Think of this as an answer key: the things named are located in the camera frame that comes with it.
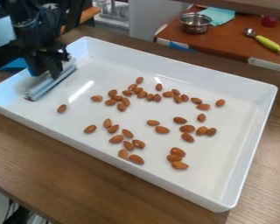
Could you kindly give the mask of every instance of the red object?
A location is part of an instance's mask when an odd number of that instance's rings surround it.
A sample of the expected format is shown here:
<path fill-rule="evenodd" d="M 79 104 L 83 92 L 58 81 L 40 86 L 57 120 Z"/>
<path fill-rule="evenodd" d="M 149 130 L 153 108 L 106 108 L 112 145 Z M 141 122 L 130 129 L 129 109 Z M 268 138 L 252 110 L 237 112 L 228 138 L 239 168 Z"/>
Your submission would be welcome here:
<path fill-rule="evenodd" d="M 274 27 L 277 22 L 277 18 L 271 16 L 265 16 L 262 18 L 262 25 L 266 27 Z"/>

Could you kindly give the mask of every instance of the black cable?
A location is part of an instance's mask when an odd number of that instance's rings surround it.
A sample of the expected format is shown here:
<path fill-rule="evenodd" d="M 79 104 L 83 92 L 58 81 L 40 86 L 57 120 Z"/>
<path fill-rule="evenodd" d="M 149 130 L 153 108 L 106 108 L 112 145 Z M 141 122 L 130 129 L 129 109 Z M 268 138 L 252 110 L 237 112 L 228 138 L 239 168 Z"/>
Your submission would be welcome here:
<path fill-rule="evenodd" d="M 68 6 L 68 4 L 69 4 L 69 0 L 63 0 L 62 1 L 59 21 L 58 21 L 58 25 L 56 27 L 56 38 L 58 36 L 60 36 L 60 30 L 61 30 L 61 26 L 62 26 L 62 24 L 64 22 L 65 16 L 67 14 L 67 6 Z"/>

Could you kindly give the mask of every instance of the white wall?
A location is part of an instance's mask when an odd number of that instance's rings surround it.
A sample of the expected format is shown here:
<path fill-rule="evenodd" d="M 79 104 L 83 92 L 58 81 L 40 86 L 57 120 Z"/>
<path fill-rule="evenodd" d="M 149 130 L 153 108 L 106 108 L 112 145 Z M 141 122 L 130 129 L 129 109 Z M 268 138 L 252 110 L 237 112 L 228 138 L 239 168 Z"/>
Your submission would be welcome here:
<path fill-rule="evenodd" d="M 129 0 L 129 35 L 152 41 L 157 28 L 176 17 L 188 5 L 171 0 Z"/>

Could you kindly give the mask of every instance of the wooden table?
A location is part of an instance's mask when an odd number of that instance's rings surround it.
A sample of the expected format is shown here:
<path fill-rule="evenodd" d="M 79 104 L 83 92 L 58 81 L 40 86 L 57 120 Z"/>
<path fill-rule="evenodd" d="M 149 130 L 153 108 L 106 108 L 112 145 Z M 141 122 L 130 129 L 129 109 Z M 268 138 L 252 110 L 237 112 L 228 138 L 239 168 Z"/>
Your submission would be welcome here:
<path fill-rule="evenodd" d="M 193 6 L 187 12 L 198 12 L 204 9 Z M 280 45 L 280 20 L 273 28 L 261 25 L 260 16 L 236 14 L 235 19 L 221 26 L 209 26 L 208 32 L 192 35 L 179 29 L 179 18 L 174 18 L 155 36 L 157 39 L 167 39 L 187 44 L 189 48 L 203 53 L 211 53 L 234 60 L 248 59 L 265 60 L 280 65 L 280 53 L 272 52 L 258 44 L 253 38 L 244 36 L 244 27 L 252 27 L 257 34 L 274 40 Z"/>
<path fill-rule="evenodd" d="M 90 36 L 279 87 L 237 208 L 212 213 L 112 165 L 0 115 L 0 192 L 56 223 L 280 224 L 280 73 L 234 60 L 79 27 Z"/>

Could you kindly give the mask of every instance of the blue cloth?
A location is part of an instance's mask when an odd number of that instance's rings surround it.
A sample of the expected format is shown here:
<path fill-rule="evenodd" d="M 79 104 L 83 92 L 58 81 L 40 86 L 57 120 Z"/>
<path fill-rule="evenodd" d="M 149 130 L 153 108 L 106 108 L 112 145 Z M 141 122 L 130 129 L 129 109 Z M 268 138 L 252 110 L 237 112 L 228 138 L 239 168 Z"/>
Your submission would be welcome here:
<path fill-rule="evenodd" d="M 234 10 L 223 10 L 213 7 L 202 10 L 199 12 L 199 14 L 210 17 L 212 19 L 211 25 L 213 26 L 223 25 L 235 18 Z"/>

